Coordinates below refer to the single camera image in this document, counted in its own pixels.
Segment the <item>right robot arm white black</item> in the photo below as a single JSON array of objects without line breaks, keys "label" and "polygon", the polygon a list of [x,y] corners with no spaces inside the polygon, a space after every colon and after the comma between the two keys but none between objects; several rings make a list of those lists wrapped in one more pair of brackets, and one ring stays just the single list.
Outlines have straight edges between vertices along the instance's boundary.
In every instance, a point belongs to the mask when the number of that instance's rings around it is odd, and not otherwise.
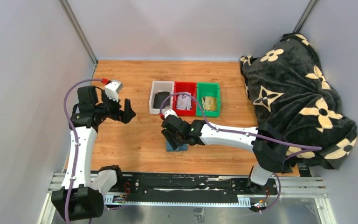
[{"label": "right robot arm white black", "polygon": [[238,128],[194,120],[188,123],[175,115],[162,122],[162,134],[176,149],[182,145],[221,145],[252,152],[257,163],[249,174],[248,190],[254,195],[266,189],[268,179],[283,171],[288,144],[270,125]]}]

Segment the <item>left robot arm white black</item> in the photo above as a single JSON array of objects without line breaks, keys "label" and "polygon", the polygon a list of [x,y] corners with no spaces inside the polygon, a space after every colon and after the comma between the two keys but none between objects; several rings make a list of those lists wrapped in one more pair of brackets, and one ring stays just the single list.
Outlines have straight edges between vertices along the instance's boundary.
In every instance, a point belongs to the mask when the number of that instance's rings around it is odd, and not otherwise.
[{"label": "left robot arm white black", "polygon": [[99,126],[111,119],[127,124],[136,116],[129,99],[121,109],[121,84],[110,83],[101,90],[99,102],[96,86],[78,88],[78,103],[68,115],[71,148],[68,167],[61,188],[52,192],[51,201],[62,218],[70,223],[93,219],[103,214],[105,196],[124,188],[123,174],[118,165],[99,169],[91,179],[91,160]]}]

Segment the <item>blue card holder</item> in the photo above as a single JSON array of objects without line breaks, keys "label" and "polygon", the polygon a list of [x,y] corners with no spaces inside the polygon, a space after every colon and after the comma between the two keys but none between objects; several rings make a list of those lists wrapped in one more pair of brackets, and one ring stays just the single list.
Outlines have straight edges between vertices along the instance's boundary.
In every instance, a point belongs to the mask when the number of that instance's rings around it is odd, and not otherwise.
[{"label": "blue card holder", "polygon": [[173,149],[172,146],[169,144],[168,141],[166,141],[166,151],[167,152],[182,152],[182,151],[187,151],[188,149]]}]

